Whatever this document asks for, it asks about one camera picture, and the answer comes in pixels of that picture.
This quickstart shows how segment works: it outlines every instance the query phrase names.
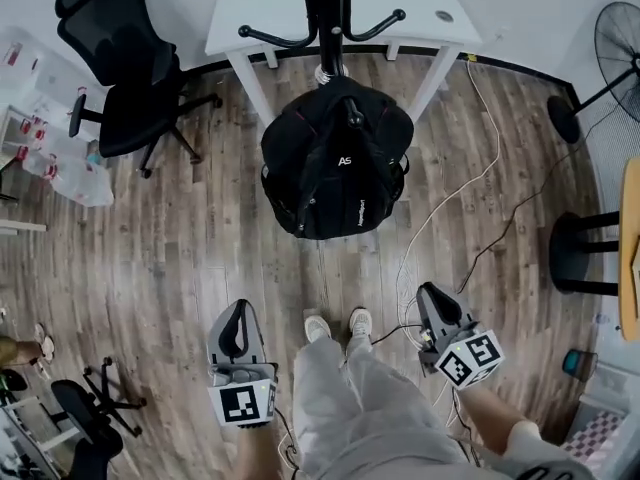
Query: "chair armrest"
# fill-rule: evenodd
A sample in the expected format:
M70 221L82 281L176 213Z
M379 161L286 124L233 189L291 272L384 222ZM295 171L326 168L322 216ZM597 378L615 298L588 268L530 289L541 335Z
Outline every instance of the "chair armrest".
M78 135L80 132L80 124L83 119L93 121L94 123L102 122L102 114L100 112L94 112L93 110L87 110L84 108L86 102L86 94L78 96L78 99L73 106L73 112L71 113L71 121L69 122L69 137L75 137Z
M162 48L156 52L153 59L153 70L151 72L151 85L162 82L169 76L173 65L173 45L164 43Z

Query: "black base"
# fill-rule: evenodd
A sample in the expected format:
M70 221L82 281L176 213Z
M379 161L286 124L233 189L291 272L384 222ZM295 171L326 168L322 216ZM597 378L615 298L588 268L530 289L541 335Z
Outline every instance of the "black base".
M587 231L567 232L567 221L579 219L575 213L566 212L553 225L549 239L549 271L553 285L562 293L571 293L566 289L567 279L584 281L589 269L589 255L581 250L581 244L588 242Z
M573 109L559 96L551 96L547 100L547 112L554 128L562 139L575 144L580 140L580 125Z

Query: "wooden floor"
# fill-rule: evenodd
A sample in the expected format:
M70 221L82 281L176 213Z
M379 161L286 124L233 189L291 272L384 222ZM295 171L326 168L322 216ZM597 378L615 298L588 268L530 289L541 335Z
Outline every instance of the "wooden floor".
M281 108L314 86L316 57L257 67L271 103ZM405 108L428 69L428 57L347 56L357 80L382 89ZM427 280L458 286L475 253L497 237L514 205L537 189L567 151L552 130L545 101L553 84L472 65L502 133L502 156L481 181L453 198L418 238L401 276L405 305ZM149 180L135 172L139 155L111 161L115 204L84 209L19 171L3 191L21 198L0 207L8 218L46 223L46 234L0 237L3 331L30 339L41 321L57 344L53 380L80 381L86 364L117 362L128 395L149 406L127 414L144 428L124 436L113 478L222 478L235 454L233 431L220 431L205 387L205 336L216 315L239 297L262 320L269 358L281 368L277 405L290 417L292 364L303 346L303 310L322 308L344 331L351 310L368 307L376 336L396 325L395 281L409 241L448 193L477 175L496 152L488 115L464 63L457 62L416 125L411 172L393 215L375 232L326 242L296 240L276 223L259 184L263 129L233 72L192 84L192 96L216 91L224 107L195 111L181 123L204 156L191 166L175 141L161 145ZM582 386L561 372L570 347L590 348L599 301L561 295L547 271L547 241L564 211L597 211L592 168L583 149L564 162L543 195L523 206L506 238L479 261L465 295L473 314L494 329L507 361L488 385L562 440ZM396 333L376 347L380 358L434 400L441 376L423 378L415 350ZM27 372L31 393L48 383ZM437 409L446 419L449 393ZM38 432L55 433L36 414ZM57 457L68 464L70 451Z

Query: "white sneaker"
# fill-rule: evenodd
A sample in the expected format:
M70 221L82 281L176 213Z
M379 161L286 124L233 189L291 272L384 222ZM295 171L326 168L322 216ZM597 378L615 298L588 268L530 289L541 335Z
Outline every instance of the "white sneaker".
M354 309L349 318L349 329L353 338L371 336L373 330L371 313L364 308Z
M307 339L309 343L313 343L314 341L326 337L331 337L331 329L329 329L329 324L327 321L318 315L312 315L307 317L304 321L304 332L307 335Z

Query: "electric fan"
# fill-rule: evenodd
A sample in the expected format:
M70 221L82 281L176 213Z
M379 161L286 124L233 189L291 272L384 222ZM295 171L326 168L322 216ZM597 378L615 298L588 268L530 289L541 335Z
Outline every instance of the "electric fan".
M627 114L640 121L640 9L626 2L607 5L598 16L594 41L607 86L574 109L559 96L547 100L551 122L569 144L580 138L576 114L608 91Z

